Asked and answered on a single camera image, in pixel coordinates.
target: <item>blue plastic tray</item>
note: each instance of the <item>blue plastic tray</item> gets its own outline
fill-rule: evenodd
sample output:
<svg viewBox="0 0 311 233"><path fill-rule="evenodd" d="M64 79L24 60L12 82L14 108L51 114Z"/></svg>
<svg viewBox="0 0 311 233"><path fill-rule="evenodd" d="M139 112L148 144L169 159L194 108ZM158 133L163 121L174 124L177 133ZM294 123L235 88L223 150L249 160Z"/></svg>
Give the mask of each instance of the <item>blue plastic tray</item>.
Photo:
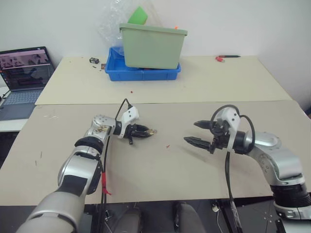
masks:
<svg viewBox="0 0 311 233"><path fill-rule="evenodd" d="M142 81L142 80L175 80L181 71L178 63L177 69L145 69L133 68L125 65L124 56L115 50L119 47L111 47L106 62L105 72L109 74L111 81Z"/></svg>

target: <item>laptop keyboard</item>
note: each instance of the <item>laptop keyboard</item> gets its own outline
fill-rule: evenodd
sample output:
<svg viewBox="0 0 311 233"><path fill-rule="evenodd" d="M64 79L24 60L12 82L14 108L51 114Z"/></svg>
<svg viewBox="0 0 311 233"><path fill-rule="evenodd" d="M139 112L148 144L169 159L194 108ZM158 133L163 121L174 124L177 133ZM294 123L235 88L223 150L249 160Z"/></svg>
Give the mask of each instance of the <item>laptop keyboard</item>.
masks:
<svg viewBox="0 0 311 233"><path fill-rule="evenodd" d="M35 103L42 90L11 93L3 105L18 103Z"/></svg>

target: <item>table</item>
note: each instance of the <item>table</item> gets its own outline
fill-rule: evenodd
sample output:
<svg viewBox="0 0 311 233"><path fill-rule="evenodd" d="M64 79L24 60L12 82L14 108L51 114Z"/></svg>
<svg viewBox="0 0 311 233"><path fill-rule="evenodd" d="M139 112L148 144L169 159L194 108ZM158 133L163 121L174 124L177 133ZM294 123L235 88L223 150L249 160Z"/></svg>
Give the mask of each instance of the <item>table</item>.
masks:
<svg viewBox="0 0 311 233"><path fill-rule="evenodd" d="M138 123L157 129L157 134L134 140L132 146L126 139L110 141L107 188L112 195L108 202L227 198L225 151L211 155L183 140L197 136L210 141L212 135L193 123L210 119L224 104L136 104ZM232 104L252 119L257 131L276 134L300 157L311 191L311 121L299 105L292 100ZM37 205L56 190L58 171L93 116L114 116L118 108L116 104L37 106L0 169L0 205ZM241 130L247 129L243 121ZM236 198L272 194L259 165L246 155L232 154L230 174ZM99 203L100 195L98 188L86 197L86 204Z"/></svg>
<svg viewBox="0 0 311 233"><path fill-rule="evenodd" d="M0 87L0 96L6 93L9 88ZM0 120L0 132L17 132L20 131L26 124L28 119L18 119L18 120Z"/></svg>
<svg viewBox="0 0 311 233"><path fill-rule="evenodd" d="M132 103L291 100L255 56L224 63L208 56L181 57L176 81L112 82L100 63L63 58L36 105L119 104L124 98Z"/></svg>

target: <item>green plastic bin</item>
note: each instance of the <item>green plastic bin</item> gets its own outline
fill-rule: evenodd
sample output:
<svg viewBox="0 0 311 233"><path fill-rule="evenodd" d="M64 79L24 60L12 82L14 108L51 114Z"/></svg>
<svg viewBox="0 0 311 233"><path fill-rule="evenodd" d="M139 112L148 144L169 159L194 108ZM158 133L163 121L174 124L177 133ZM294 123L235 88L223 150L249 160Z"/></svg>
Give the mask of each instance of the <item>green plastic bin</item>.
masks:
<svg viewBox="0 0 311 233"><path fill-rule="evenodd" d="M120 24L128 67L176 69L187 31Z"/></svg>

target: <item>laptop screen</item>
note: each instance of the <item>laptop screen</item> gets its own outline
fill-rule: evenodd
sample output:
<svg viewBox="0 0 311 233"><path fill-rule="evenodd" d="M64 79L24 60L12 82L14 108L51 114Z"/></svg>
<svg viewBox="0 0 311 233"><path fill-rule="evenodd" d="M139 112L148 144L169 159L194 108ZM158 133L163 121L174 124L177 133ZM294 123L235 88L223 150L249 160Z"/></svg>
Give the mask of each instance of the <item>laptop screen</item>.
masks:
<svg viewBox="0 0 311 233"><path fill-rule="evenodd" d="M45 47L0 52L0 74L10 90L43 88L53 72Z"/></svg>

